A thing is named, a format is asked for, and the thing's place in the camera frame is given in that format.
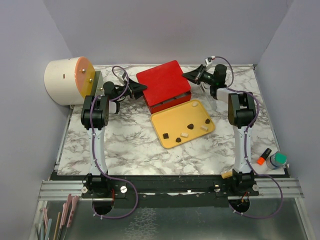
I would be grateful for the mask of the clear and metal tongs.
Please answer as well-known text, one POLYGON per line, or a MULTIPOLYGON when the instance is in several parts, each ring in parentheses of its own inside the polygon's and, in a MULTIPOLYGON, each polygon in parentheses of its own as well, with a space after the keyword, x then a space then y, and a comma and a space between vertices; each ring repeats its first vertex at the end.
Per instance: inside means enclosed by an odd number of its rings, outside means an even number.
POLYGON ((208 85, 205 82, 202 82, 202 83, 200 83, 199 86, 200 86, 206 100, 210 104, 211 108, 214 109, 217 105, 216 105, 216 100, 210 94, 210 85, 208 85))

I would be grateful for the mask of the red chocolate box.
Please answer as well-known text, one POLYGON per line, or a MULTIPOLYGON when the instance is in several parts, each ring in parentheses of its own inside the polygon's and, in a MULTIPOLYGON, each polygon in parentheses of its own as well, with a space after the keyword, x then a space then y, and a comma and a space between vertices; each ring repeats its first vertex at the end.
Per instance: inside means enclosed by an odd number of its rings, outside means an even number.
POLYGON ((173 98, 162 101, 158 104, 148 106, 148 109, 151 114, 166 110, 168 108, 183 104, 191 100, 192 93, 190 91, 175 96, 173 98))

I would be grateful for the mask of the red box lid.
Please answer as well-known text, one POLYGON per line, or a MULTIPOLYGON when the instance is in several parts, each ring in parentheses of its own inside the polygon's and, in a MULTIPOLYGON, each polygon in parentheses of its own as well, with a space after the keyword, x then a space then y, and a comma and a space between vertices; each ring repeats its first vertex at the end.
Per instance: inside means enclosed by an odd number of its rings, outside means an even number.
POLYGON ((156 105, 188 91, 191 92, 191 86, 182 74, 183 71, 177 60, 137 73, 138 82, 147 86, 147 89, 143 91, 147 106, 156 105))

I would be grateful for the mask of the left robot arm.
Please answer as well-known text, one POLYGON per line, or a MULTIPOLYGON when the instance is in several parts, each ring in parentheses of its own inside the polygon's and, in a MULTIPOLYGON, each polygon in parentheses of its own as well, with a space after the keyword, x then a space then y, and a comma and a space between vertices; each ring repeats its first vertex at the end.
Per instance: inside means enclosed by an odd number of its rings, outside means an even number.
POLYGON ((90 168, 89 178, 108 174, 106 164, 104 136, 109 123, 109 115, 120 111, 120 98, 131 97, 139 99, 147 86, 132 79, 124 81, 124 86, 115 85, 111 81, 103 84, 102 95, 87 95, 84 99, 80 115, 81 124, 89 137, 90 168))

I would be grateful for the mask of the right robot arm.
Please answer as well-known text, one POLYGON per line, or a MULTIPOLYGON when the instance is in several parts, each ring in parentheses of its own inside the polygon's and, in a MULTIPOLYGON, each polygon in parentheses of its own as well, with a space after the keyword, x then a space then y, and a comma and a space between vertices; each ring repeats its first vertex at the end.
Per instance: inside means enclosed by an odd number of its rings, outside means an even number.
POLYGON ((228 122, 235 139, 233 173, 253 175, 251 134, 260 110, 256 98, 250 92, 234 90, 226 85, 227 67, 223 64, 216 65, 213 73, 207 72, 207 67, 202 64, 182 76, 193 84, 208 84, 210 96, 227 104, 228 122))

